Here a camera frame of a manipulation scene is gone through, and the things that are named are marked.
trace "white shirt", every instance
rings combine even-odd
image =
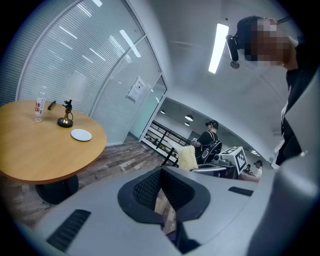
[[[262,167],[259,167],[259,169],[255,170],[253,172],[253,175],[256,176],[257,178],[261,178],[261,176],[262,176]]]

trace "bottle label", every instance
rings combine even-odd
[[[45,108],[45,98],[37,98],[35,103],[35,109],[34,112],[37,116],[41,116],[44,113]]]

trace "round white disc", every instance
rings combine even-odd
[[[73,129],[71,131],[71,136],[74,137],[76,140],[82,142],[89,141],[92,138],[91,133],[83,129]]]

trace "round wooden table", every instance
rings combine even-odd
[[[100,156],[107,136],[96,121],[75,109],[73,126],[58,126],[65,107],[55,104],[48,110],[50,103],[45,103],[41,122],[35,122],[35,100],[0,107],[0,171],[14,181],[36,185],[42,199],[57,204],[78,190],[75,174]],[[92,139],[74,139],[73,129],[87,130]]]

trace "table lamp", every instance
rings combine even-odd
[[[62,93],[62,96],[69,99],[69,101],[65,100],[63,105],[65,107],[65,115],[64,117],[58,118],[57,123],[59,126],[64,128],[72,127],[74,124],[73,119],[74,116],[71,113],[72,105],[71,101],[81,102],[84,96],[84,91],[87,84],[87,77],[83,74],[74,73],[68,83],[66,84],[66,87],[64,88],[64,91]],[[68,115],[69,113],[72,115],[72,119],[70,120]]]

